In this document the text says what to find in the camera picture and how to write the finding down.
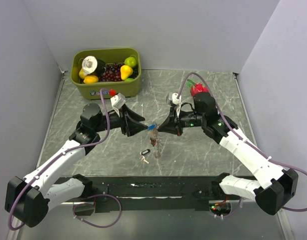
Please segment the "blue key tag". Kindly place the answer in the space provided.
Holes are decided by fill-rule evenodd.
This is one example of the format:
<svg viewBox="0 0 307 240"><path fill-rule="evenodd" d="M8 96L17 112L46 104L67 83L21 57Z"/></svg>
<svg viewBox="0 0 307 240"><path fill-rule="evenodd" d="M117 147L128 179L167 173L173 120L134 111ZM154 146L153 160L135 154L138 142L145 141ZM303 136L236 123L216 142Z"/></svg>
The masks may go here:
<svg viewBox="0 0 307 240"><path fill-rule="evenodd" d="M151 130L155 129L156 127L157 127L156 124L151 124L151 125L148 126L147 130L151 131Z"/></svg>

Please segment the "black key tag with key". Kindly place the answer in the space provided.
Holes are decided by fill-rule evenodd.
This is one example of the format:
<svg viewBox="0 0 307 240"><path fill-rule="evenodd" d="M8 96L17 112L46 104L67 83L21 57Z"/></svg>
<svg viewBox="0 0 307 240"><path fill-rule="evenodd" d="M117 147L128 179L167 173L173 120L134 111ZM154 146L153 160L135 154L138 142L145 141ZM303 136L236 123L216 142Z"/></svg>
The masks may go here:
<svg viewBox="0 0 307 240"><path fill-rule="evenodd" d="M139 157L140 161L144 162L146 164L149 164L149 162L146 159L146 155L148 155L150 152L151 152L150 149L146 149L146 150L141 151L140 152L140 157Z"/></svg>

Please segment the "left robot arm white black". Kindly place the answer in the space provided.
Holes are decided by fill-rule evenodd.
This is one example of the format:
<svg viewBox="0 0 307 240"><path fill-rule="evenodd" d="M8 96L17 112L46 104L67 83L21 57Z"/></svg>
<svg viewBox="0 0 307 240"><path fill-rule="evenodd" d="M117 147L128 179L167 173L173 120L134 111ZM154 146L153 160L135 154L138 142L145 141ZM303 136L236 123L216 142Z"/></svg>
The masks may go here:
<svg viewBox="0 0 307 240"><path fill-rule="evenodd" d="M103 143L111 129L119 128L131 137L148 127L145 118L126 104L113 103L112 110L100 108L97 103L84 106L74 132L64 145L43 165L20 178L14 176L6 189L4 209L9 213L8 228L11 231L38 225L47 213L67 200L78 198L87 201L93 194L92 182L76 174L65 183L56 181L74 163L87 156L95 146Z"/></svg>

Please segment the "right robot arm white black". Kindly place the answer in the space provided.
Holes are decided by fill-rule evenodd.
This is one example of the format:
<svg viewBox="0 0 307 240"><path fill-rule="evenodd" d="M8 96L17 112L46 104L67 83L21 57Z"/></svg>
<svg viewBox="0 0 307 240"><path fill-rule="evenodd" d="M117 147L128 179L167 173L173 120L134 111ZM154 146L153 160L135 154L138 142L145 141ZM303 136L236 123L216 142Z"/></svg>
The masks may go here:
<svg viewBox="0 0 307 240"><path fill-rule="evenodd" d="M181 110L184 104L177 93L170 93L166 102L170 111L158 127L159 132L181 136L184 128L201 127L206 136L232 153L254 176L249 180L220 174L212 183L215 198L236 195L255 201L265 213L275 215L295 195L299 178L296 171L286 170L261 155L237 124L218 109L210 93L195 94L191 111Z"/></svg>

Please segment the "red dragon fruit toy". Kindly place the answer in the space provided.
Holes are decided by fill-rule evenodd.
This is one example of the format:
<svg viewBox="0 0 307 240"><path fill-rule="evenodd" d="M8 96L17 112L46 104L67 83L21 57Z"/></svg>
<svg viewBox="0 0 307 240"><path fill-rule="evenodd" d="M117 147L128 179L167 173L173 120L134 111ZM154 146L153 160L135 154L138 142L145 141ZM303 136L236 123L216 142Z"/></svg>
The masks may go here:
<svg viewBox="0 0 307 240"><path fill-rule="evenodd" d="M203 93L203 92L208 93L209 92L208 88L205 85L201 83L196 83L191 79L187 79L186 86L189 88L190 95L192 97L194 97L198 93Z"/></svg>

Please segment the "yellow pear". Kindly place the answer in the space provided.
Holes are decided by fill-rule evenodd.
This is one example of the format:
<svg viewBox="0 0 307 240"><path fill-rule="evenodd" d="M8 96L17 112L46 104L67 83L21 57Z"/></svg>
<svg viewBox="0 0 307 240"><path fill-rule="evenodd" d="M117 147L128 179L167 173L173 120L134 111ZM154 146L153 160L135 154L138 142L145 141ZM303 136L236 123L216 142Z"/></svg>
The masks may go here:
<svg viewBox="0 0 307 240"><path fill-rule="evenodd" d="M120 68L120 76L123 81L128 79L132 74L134 70L128 66L128 65L122 65Z"/></svg>

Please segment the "dark red grape bunch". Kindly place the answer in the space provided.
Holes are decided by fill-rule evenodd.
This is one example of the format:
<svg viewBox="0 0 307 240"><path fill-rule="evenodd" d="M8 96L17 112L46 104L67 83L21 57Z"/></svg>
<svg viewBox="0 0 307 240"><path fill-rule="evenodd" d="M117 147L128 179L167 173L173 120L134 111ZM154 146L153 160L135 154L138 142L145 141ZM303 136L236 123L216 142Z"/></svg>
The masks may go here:
<svg viewBox="0 0 307 240"><path fill-rule="evenodd" d="M100 82L124 82L121 79L121 72L120 68L125 64L123 63L112 63L107 64L105 71L100 74L99 81ZM133 68L133 74L129 78L135 79L139 76L139 70L138 67Z"/></svg>

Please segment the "olive green plastic bin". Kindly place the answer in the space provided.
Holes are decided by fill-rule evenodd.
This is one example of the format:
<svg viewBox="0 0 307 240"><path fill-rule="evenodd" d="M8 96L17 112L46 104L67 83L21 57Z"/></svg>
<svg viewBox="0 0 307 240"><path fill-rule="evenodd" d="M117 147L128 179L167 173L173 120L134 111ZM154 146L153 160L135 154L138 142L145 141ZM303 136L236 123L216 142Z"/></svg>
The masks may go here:
<svg viewBox="0 0 307 240"><path fill-rule="evenodd" d="M136 74L130 81L99 81L94 84L85 84L79 77L79 71L82 68L84 58L94 56L102 60L107 65L114 63L122 64L126 58L134 57L137 60ZM135 97L140 91L140 76L142 73L140 54L134 48L104 48L88 49L78 52L72 61L71 82L76 86L82 97L87 100L98 100L100 98L100 89L113 89L117 93L122 93L126 97Z"/></svg>

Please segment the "green apple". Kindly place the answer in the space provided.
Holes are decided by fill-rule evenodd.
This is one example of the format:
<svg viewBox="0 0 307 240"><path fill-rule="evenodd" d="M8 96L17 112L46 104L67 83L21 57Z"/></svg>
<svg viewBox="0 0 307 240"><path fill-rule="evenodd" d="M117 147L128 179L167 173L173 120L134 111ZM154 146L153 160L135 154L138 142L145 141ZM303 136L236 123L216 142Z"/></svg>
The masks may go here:
<svg viewBox="0 0 307 240"><path fill-rule="evenodd" d="M130 56L124 60L124 64L134 69L135 67L138 66L138 61L134 56Z"/></svg>

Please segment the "yellow lemon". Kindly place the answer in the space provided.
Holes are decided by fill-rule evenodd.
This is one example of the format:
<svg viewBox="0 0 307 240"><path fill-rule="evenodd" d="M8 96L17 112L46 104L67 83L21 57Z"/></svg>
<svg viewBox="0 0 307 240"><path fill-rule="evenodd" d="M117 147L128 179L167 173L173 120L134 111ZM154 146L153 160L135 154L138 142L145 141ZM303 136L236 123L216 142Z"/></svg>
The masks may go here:
<svg viewBox="0 0 307 240"><path fill-rule="evenodd" d="M84 84L95 84L99 82L99 78L96 75L87 75L84 80L83 83Z"/></svg>

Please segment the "yellow fruit at bin left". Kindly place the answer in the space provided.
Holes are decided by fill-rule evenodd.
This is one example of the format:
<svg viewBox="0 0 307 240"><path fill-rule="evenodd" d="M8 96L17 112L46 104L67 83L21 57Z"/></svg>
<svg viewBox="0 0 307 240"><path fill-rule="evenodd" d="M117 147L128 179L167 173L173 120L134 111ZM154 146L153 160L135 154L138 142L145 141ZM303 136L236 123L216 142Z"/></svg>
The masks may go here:
<svg viewBox="0 0 307 240"><path fill-rule="evenodd" d="M82 79L82 80L84 80L84 79L85 79L86 74L84 73L83 68L81 68L81 69L80 69L80 71L79 71L78 75L79 75L79 78L80 78L80 79Z"/></svg>

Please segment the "white cut coconut half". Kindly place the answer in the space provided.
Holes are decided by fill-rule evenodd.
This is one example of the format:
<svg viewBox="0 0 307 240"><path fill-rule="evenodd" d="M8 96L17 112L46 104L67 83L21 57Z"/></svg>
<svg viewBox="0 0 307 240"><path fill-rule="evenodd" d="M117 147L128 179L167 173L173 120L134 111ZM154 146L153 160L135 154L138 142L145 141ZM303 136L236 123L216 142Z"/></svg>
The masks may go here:
<svg viewBox="0 0 307 240"><path fill-rule="evenodd" d="M92 74L98 67L98 61L96 57L90 55L83 59L82 61L82 70L85 75Z"/></svg>

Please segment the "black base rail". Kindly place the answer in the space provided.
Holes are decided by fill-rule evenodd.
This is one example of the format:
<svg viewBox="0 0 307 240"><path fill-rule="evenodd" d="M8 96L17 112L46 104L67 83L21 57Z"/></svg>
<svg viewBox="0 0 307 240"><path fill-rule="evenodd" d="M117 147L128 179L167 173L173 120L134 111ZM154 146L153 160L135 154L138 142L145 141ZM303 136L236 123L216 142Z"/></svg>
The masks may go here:
<svg viewBox="0 0 307 240"><path fill-rule="evenodd" d="M212 176L90 176L92 189L70 201L95 203L96 213L110 211L209 211L210 204L239 199L213 193Z"/></svg>

